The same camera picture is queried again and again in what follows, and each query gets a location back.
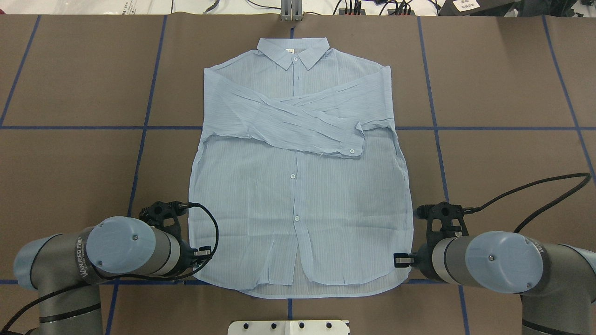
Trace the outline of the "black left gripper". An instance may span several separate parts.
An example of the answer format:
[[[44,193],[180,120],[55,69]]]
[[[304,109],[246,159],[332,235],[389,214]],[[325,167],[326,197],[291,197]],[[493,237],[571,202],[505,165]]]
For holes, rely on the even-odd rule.
[[[211,257],[211,247],[192,248],[187,242],[182,242],[180,265],[183,272],[194,271]]]

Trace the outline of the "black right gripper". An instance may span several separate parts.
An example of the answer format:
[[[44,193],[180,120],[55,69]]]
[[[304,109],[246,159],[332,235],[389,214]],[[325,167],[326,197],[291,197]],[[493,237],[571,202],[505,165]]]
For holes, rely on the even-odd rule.
[[[415,268],[425,277],[431,277],[431,254],[428,247],[420,247],[417,252],[394,253],[393,264],[396,268]]]

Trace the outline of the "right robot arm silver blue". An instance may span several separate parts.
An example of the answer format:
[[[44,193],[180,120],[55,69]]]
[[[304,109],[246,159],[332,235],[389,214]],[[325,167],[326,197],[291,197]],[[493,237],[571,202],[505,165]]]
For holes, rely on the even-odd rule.
[[[519,295],[524,335],[590,335],[595,305],[595,252],[519,233],[475,236],[432,232],[417,252],[394,253],[436,281]]]

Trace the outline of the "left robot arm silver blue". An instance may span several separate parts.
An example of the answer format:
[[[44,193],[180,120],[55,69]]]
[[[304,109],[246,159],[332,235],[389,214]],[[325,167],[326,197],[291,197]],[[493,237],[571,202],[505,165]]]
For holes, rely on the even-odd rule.
[[[28,242],[17,253],[13,274],[38,299],[15,313],[2,328],[39,307],[39,326],[30,335],[102,335],[99,286],[119,278],[178,281],[200,271],[216,246],[191,248],[177,226],[159,228],[136,218],[115,216],[72,234]]]

